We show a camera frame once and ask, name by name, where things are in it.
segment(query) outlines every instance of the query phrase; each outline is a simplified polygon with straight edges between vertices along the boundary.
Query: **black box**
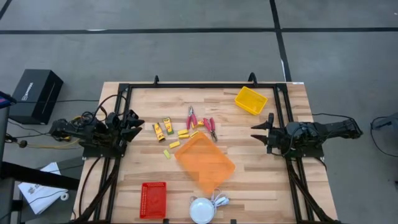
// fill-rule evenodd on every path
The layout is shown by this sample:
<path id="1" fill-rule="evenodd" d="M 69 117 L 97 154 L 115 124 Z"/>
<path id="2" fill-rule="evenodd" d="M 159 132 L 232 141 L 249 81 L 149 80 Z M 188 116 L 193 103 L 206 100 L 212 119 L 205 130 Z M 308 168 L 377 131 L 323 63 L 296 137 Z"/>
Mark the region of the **black box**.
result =
<path id="1" fill-rule="evenodd" d="M 25 69 L 12 95 L 9 118 L 21 124 L 47 124 L 63 81 L 51 70 Z"/>

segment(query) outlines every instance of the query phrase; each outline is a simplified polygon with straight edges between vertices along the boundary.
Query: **pliers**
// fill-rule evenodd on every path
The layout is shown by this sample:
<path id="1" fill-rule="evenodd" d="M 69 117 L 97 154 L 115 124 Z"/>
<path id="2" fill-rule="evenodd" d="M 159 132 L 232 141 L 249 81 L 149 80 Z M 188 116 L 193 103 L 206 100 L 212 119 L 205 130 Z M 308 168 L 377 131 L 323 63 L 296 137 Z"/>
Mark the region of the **pliers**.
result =
<path id="1" fill-rule="evenodd" d="M 197 117 L 195 116 L 195 114 L 193 113 L 193 108 L 192 108 L 192 106 L 189 106 L 188 118 L 187 118 L 187 130 L 190 129 L 191 121 L 193 122 L 194 126 L 198 125 L 198 120 L 197 120 Z"/>
<path id="2" fill-rule="evenodd" d="M 214 142 L 217 142 L 217 135 L 216 135 L 216 125 L 214 124 L 214 119 L 210 118 L 210 124 L 209 121 L 206 118 L 203 118 L 203 123 L 205 124 L 207 130 L 211 134 L 211 138 L 213 138 Z"/>

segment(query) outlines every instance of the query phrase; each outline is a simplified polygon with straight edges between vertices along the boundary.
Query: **wooden tabletop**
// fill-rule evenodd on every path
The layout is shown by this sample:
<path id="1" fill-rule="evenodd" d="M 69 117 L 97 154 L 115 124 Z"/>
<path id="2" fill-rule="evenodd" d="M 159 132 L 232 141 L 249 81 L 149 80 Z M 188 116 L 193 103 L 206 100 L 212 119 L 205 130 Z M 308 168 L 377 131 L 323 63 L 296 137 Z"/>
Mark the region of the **wooden tabletop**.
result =
<path id="1" fill-rule="evenodd" d="M 106 82 L 101 100 L 117 93 L 119 83 Z M 307 93 L 302 83 L 288 83 L 289 98 L 295 121 L 313 121 Z M 256 91 L 268 98 L 259 116 L 253 116 L 234 103 L 239 89 L 234 88 L 141 88 L 133 89 L 130 109 L 145 120 L 143 130 L 127 147 L 121 162 L 113 208 L 113 223 L 162 222 L 162 220 L 141 220 L 139 218 L 141 184 L 164 181 L 167 183 L 166 218 L 170 223 L 191 223 L 189 198 L 201 197 L 203 193 L 191 177 L 184 172 L 174 157 L 179 149 L 169 149 L 171 159 L 166 159 L 164 149 L 178 139 L 178 130 L 185 129 L 188 107 L 193 106 L 198 119 L 213 117 L 216 123 L 218 142 L 216 145 L 235 164 L 234 174 L 219 188 L 230 198 L 229 205 L 218 207 L 212 223 L 295 223 L 292 196 L 286 164 L 283 158 L 266 154 L 263 143 L 250 134 L 266 134 L 262 130 L 250 129 L 263 123 L 269 113 L 275 114 L 274 126 L 278 127 L 274 94 L 271 89 Z M 116 99 L 104 104 L 106 111 L 113 111 Z M 282 103 L 284 121 L 287 122 L 285 105 Z M 171 117 L 175 134 L 168 136 L 162 119 Z M 158 143 L 152 125 L 159 122 L 166 135 L 166 141 Z M 181 146 L 188 139 L 180 140 Z M 85 161 L 81 180 L 84 180 L 94 158 Z M 83 196 L 84 210 L 98 192 L 101 159 L 93 169 Z M 303 160 L 308 188 L 322 209 L 332 218 L 337 218 L 325 168 L 315 159 Z M 78 198 L 83 181 L 80 182 L 74 211 L 78 213 Z M 303 218 L 305 206 L 300 191 Z M 106 213 L 108 196 L 105 195 L 101 217 Z"/>

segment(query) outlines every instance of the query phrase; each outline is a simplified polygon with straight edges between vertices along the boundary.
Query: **translucent orange tray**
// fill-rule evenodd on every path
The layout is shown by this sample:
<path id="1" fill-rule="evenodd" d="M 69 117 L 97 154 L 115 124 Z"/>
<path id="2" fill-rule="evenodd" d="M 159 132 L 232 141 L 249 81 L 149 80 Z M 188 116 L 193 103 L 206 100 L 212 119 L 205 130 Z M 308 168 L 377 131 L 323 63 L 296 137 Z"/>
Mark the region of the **translucent orange tray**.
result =
<path id="1" fill-rule="evenodd" d="M 235 165 L 230 159 L 201 132 L 174 155 L 207 195 L 213 193 L 214 189 L 228 179 L 235 170 Z"/>

